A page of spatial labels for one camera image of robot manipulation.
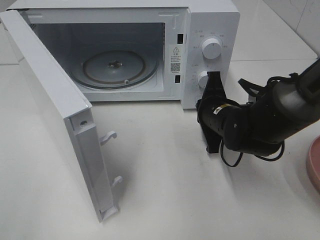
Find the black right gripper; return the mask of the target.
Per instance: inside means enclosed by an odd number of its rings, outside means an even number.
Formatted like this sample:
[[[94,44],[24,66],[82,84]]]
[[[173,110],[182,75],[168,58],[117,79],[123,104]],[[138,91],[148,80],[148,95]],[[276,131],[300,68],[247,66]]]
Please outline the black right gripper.
[[[225,135],[227,115],[231,109],[238,108],[239,104],[227,98],[220,71],[208,71],[207,76],[202,98],[196,104],[197,121],[206,140],[206,151],[218,153]]]

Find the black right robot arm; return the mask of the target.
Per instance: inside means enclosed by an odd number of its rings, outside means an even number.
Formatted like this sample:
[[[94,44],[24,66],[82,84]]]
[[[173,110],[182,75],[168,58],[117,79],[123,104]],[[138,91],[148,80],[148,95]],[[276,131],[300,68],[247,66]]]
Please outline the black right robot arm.
[[[225,146],[240,153],[269,156],[285,139],[320,119],[318,60],[301,74],[271,77],[265,86],[241,78],[238,83],[253,97],[246,104],[227,98],[220,72],[207,75],[196,110],[211,154]]]

